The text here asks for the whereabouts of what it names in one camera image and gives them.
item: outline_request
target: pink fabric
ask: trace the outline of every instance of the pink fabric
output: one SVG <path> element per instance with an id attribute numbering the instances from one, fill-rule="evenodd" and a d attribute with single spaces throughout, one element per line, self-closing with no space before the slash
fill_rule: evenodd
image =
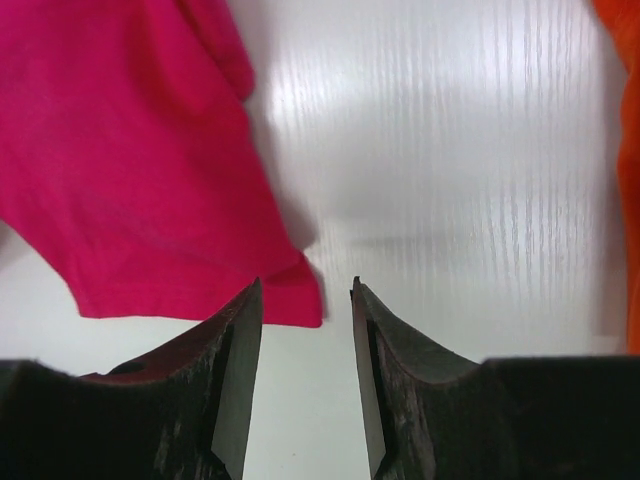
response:
<path id="1" fill-rule="evenodd" d="M 81 314 L 204 319 L 261 277 L 266 323 L 320 325 L 222 0 L 4 0 L 0 65 L 0 217 Z"/>

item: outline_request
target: white wood grain surface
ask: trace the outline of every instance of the white wood grain surface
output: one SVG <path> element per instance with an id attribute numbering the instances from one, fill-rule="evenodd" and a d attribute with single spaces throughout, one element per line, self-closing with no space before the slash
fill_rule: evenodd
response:
<path id="1" fill-rule="evenodd" d="M 453 350 L 618 353 L 625 75 L 583 0 L 229 0 L 256 141 L 327 324 L 265 329 L 245 480 L 365 479 L 349 287 Z M 191 326 L 80 319 L 0 232 L 0 355 L 108 370 Z"/>

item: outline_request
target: pink cloth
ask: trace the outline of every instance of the pink cloth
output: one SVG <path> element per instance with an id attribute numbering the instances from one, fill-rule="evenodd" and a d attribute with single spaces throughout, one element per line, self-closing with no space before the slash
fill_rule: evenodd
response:
<path id="1" fill-rule="evenodd" d="M 82 315 L 204 319 L 261 277 L 266 323 L 321 324 L 222 0 L 4 0 L 0 65 L 0 217 Z"/>

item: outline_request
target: orange fabric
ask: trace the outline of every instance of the orange fabric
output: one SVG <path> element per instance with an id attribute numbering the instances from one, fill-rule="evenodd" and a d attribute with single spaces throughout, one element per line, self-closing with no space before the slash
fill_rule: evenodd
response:
<path id="1" fill-rule="evenodd" d="M 593 0 L 629 79 L 622 98 L 618 185 L 627 236 L 630 353 L 640 353 L 640 0 Z"/>

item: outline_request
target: orange cloth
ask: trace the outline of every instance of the orange cloth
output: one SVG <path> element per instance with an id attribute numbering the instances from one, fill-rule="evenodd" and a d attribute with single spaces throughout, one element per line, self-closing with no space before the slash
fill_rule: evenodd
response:
<path id="1" fill-rule="evenodd" d="M 627 236 L 628 326 L 630 353 L 640 353 L 640 0 L 593 0 L 615 42 L 629 79 L 620 117 L 623 137 L 618 185 Z"/>

